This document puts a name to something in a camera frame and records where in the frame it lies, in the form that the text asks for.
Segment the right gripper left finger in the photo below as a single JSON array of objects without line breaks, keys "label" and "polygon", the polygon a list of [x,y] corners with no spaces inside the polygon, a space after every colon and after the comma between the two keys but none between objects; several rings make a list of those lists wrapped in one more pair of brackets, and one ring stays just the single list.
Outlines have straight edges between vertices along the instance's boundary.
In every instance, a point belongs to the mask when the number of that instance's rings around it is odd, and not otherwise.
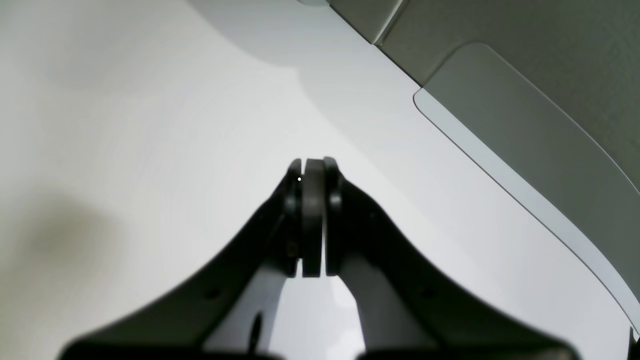
[{"label": "right gripper left finger", "polygon": [[194,275],[87,333],[62,360],[267,360],[281,293],[322,273],[325,165],[291,162],[270,197]]}]

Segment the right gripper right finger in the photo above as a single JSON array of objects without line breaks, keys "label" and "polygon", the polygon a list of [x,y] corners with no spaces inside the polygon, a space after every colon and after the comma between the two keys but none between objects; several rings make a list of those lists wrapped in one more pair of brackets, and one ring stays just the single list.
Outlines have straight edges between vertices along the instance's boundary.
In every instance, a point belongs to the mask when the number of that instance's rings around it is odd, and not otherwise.
[{"label": "right gripper right finger", "polygon": [[326,272],[358,309],[361,360],[578,360],[566,341],[534,329],[455,282],[390,216],[324,158]]}]

